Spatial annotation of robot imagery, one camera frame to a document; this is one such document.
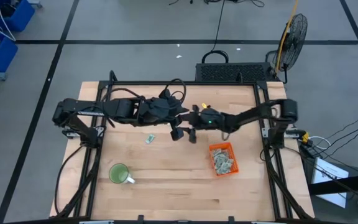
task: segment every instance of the wooden table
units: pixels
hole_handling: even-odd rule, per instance
[[[98,82],[84,82],[80,100],[95,100]],[[158,96],[164,86],[122,86],[146,96]],[[170,86],[171,92],[182,90]],[[282,83],[268,83],[270,99],[286,98]],[[115,91],[112,98],[132,97],[125,91]],[[202,103],[218,111],[238,114],[255,106],[251,86],[187,86],[184,107]],[[81,117],[90,125],[91,117]],[[260,127],[253,122],[241,127],[229,138],[239,166],[239,173],[217,178],[212,169],[208,146],[222,142],[220,131],[198,131],[197,143],[188,136],[172,141],[170,126],[134,128],[116,123],[108,126],[103,143],[99,175],[94,195],[92,219],[136,220],[227,220],[273,221],[272,199],[266,165],[259,159],[262,150]],[[145,139],[154,134],[151,144]],[[297,149],[295,140],[285,145]],[[68,140],[65,158],[79,146],[79,139]],[[282,161],[289,191],[311,216],[314,216],[301,159],[297,153],[282,149]],[[58,206],[60,209],[78,188],[85,150],[66,165],[60,179]],[[114,184],[109,169],[116,163],[126,164],[135,184]],[[278,190],[282,217],[285,216],[281,192]],[[88,191],[84,195],[81,214],[85,214]]]

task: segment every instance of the orange container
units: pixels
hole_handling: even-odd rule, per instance
[[[229,154],[229,158],[233,159],[233,165],[231,166],[231,170],[230,170],[229,173],[220,174],[220,175],[216,173],[215,164],[214,164],[214,158],[213,158],[213,155],[212,155],[212,151],[215,150],[215,149],[227,150],[227,153]],[[236,157],[234,156],[233,148],[232,148],[232,146],[231,146],[231,144],[229,142],[210,145],[209,146],[209,157],[211,158],[212,168],[215,170],[215,174],[216,174],[217,177],[223,177],[223,176],[226,176],[226,175],[232,175],[232,174],[236,174],[236,173],[239,172],[239,167],[237,165]]]

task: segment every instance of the green mug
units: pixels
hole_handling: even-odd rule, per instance
[[[125,184],[130,182],[135,183],[135,180],[131,177],[129,169],[124,164],[115,164],[110,168],[109,177],[111,182],[115,184]]]

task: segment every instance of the gray floor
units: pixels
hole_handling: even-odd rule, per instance
[[[80,0],[68,40],[214,39],[220,4],[187,0],[168,6],[164,0]],[[358,0],[346,0],[358,26]],[[278,40],[292,0],[227,3],[220,39]],[[58,40],[73,0],[43,0],[19,40]],[[302,0],[297,12],[308,18],[308,40],[357,40],[339,0]],[[0,82],[0,204],[57,45],[19,44]],[[64,45],[5,222],[47,218],[55,178],[67,140],[52,122],[56,104],[76,98],[81,82],[106,80],[113,69],[119,80],[194,80],[195,64],[211,44]],[[217,45],[230,62],[260,62],[276,45]],[[210,56],[208,62],[222,62]],[[298,101],[297,126],[312,135],[329,136],[358,119],[358,45],[306,45],[289,71],[288,97]],[[333,137],[335,140],[343,134]],[[358,166],[358,138],[334,157]],[[329,212],[318,210],[320,218]]]

